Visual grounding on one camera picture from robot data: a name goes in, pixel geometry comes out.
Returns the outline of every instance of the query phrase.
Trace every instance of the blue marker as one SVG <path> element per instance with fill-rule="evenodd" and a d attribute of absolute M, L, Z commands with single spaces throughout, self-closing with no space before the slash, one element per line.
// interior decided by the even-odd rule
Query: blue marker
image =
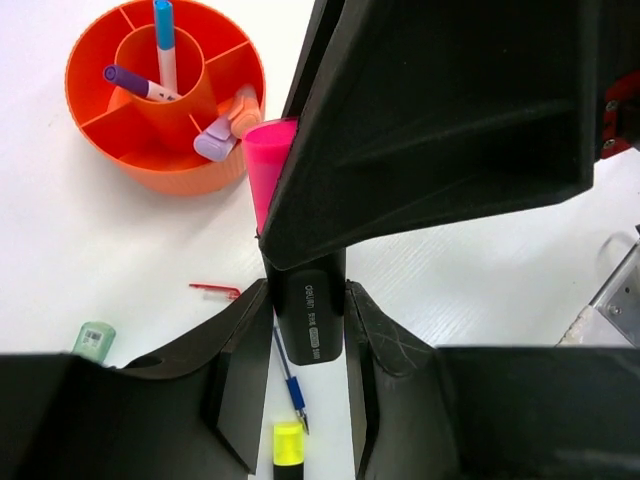
<path fill-rule="evenodd" d="M 171 91 L 177 92 L 176 36 L 173 29 L 173 5 L 171 5 L 171 2 L 168 0 L 154 0 L 153 17 L 156 23 L 160 84 Z"/>

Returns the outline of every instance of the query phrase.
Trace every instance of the screw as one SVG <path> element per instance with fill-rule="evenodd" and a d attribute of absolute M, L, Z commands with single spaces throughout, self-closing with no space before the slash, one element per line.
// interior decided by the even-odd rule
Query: screw
<path fill-rule="evenodd" d="M 608 310 L 611 315 L 617 316 L 622 314 L 622 309 L 617 305 L 609 305 Z"/>
<path fill-rule="evenodd" d="M 605 108 L 607 112 L 615 112 L 618 109 L 618 101 L 611 100 L 610 102 L 607 102 L 607 106 Z"/>

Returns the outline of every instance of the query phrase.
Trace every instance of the black plastic panel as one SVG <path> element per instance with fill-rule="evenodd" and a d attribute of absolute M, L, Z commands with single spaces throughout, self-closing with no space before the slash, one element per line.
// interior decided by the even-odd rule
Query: black plastic panel
<path fill-rule="evenodd" d="M 260 240 L 277 268 L 592 185 L 600 0 L 323 3 L 341 15 L 328 40 L 312 18 L 285 114 L 306 103 Z"/>
<path fill-rule="evenodd" d="M 434 349 L 347 284 L 358 480 L 640 478 L 640 350 Z"/>
<path fill-rule="evenodd" d="M 246 480 L 272 327 L 259 280 L 124 369 L 68 354 L 0 355 L 0 478 Z"/>

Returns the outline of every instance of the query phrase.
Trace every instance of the pen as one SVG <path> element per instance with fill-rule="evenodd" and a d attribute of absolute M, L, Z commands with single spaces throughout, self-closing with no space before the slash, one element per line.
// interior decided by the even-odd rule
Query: pen
<path fill-rule="evenodd" d="M 273 478 L 304 479 L 304 433 L 300 423 L 279 423 L 273 427 Z"/>
<path fill-rule="evenodd" d="M 139 97 L 157 102 L 171 102 L 182 98 L 177 93 L 158 85 L 151 80 L 142 78 L 119 65 L 109 65 L 104 69 L 104 78 L 108 82 L 122 87 Z"/>
<path fill-rule="evenodd" d="M 171 2 L 168 0 L 154 0 L 153 17 L 156 24 L 160 84 L 169 90 L 177 92 L 176 39 L 173 30 L 173 5 L 171 5 Z"/>
<path fill-rule="evenodd" d="M 302 390 L 300 390 L 298 379 L 295 376 L 291 375 L 291 370 L 289 369 L 289 364 L 287 362 L 287 355 L 284 352 L 284 348 L 282 347 L 282 341 L 280 340 L 278 327 L 273 327 L 273 338 L 276 341 L 276 346 L 278 347 L 278 354 L 280 355 L 280 359 L 282 360 L 282 367 L 284 368 L 287 388 L 289 389 L 291 402 L 293 402 L 293 408 L 296 411 L 296 415 L 298 415 L 298 418 L 302 422 L 304 431 L 308 435 L 309 419 L 307 417 L 307 411 L 305 410 L 304 397 L 302 396 Z"/>

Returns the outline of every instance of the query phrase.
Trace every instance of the orange pen holder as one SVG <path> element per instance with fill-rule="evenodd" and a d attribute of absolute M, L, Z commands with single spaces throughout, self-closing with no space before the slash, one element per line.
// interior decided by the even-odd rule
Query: orange pen holder
<path fill-rule="evenodd" d="M 152 0 L 125 3 L 101 16 L 76 42 L 65 78 L 67 103 L 87 139 L 125 173 L 161 193 L 220 190 L 245 171 L 240 141 L 223 162 L 193 150 L 193 140 L 254 87 L 262 115 L 265 80 L 254 45 L 231 20 L 192 0 L 172 0 L 178 93 L 159 103 L 103 78 L 112 63 L 159 83 Z"/>

